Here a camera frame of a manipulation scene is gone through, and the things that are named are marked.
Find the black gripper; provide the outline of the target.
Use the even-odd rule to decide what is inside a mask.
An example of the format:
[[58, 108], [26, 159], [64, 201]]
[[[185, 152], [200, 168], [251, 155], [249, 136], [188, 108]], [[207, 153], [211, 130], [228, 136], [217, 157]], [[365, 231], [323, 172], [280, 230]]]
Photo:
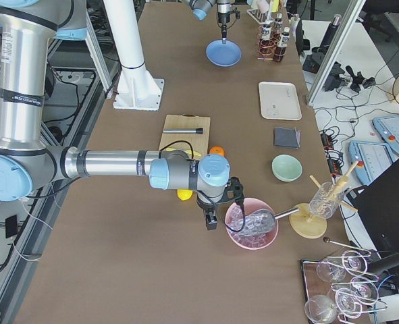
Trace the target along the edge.
[[[221, 25], [228, 25], [230, 23], [231, 15], [235, 15], [235, 19], [240, 18], [240, 12], [230, 0], [217, 0], [217, 21]], [[227, 42], [227, 29], [221, 28], [221, 42]]]
[[204, 193], [201, 190], [197, 191], [197, 204], [204, 210], [205, 225], [207, 230], [217, 229], [217, 216], [215, 209], [217, 206], [226, 203], [236, 203], [242, 210], [244, 210], [244, 193], [243, 185], [237, 177], [231, 177], [225, 186], [213, 187], [217, 189], [217, 194], [211, 196], [211, 193]]

